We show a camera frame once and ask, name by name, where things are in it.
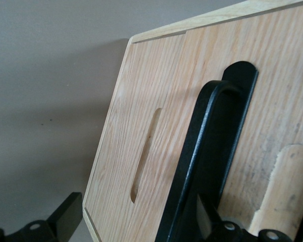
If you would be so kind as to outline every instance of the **plywood panel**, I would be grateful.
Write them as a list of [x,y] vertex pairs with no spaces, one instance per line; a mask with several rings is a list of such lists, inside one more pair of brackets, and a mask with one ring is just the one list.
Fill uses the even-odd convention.
[[130,196],[134,177],[139,176],[144,147],[150,145],[148,130],[157,127],[153,116],[157,110],[161,114],[182,40],[176,36],[128,49],[84,203],[101,241],[124,241],[139,203]]
[[85,203],[101,241],[154,241],[198,93],[237,61],[260,74],[219,212],[249,228],[277,155],[303,146],[303,6],[130,46]]

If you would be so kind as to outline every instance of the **black mount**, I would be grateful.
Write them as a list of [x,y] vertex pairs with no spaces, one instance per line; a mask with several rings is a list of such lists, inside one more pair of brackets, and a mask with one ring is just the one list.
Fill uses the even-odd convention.
[[8,236],[0,229],[0,242],[67,242],[82,217],[82,194],[71,193],[47,220],[31,222]]
[[210,81],[202,88],[156,242],[275,241],[266,237],[267,232],[285,239],[279,242],[291,241],[275,230],[262,230],[255,237],[233,222],[222,221],[216,212],[257,77],[254,65],[236,62],[225,69],[222,81]]

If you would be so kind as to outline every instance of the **wood grain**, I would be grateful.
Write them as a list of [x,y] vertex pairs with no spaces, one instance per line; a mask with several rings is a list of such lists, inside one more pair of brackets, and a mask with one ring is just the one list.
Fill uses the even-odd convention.
[[182,40],[176,36],[129,47],[84,204],[101,241],[125,241],[141,193],[150,192],[141,187],[142,174],[135,203],[131,201],[148,129],[168,94]]
[[84,204],[102,242],[154,241],[198,93],[237,61],[260,73],[219,213],[246,228],[254,222],[277,155],[303,145],[303,6],[130,45]]
[[227,6],[222,9],[136,34],[132,38],[132,43],[172,36],[195,28],[272,12],[289,7],[293,4],[303,4],[303,0],[247,0],[232,6]]
[[257,235],[261,229],[273,227],[295,235],[302,217],[303,145],[287,145],[277,155],[267,191],[260,209],[254,214],[249,232]]

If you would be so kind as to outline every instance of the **black metal bracket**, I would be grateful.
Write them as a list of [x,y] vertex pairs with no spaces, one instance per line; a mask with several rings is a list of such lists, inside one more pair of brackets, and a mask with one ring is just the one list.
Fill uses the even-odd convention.
[[[201,90],[160,221],[156,242],[291,242],[276,230],[249,234],[222,221],[224,189],[259,72],[249,62],[227,67]],[[295,242],[303,239],[303,219]]]
[[201,90],[181,151],[156,242],[199,241],[197,194],[215,207],[224,188],[258,77],[249,62],[227,67]]
[[7,236],[0,229],[0,242],[67,242],[82,217],[82,194],[71,193],[47,220],[33,221]]
[[234,222],[222,221],[204,194],[197,196],[197,221],[204,238],[199,242],[292,242],[287,235],[277,230],[263,229],[256,237]]

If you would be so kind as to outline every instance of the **black handle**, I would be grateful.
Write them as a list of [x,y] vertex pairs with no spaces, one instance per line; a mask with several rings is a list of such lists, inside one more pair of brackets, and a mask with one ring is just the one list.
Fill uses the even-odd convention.
[[156,242],[198,241],[197,194],[218,206],[258,76],[249,62],[225,69],[201,90],[181,151]]

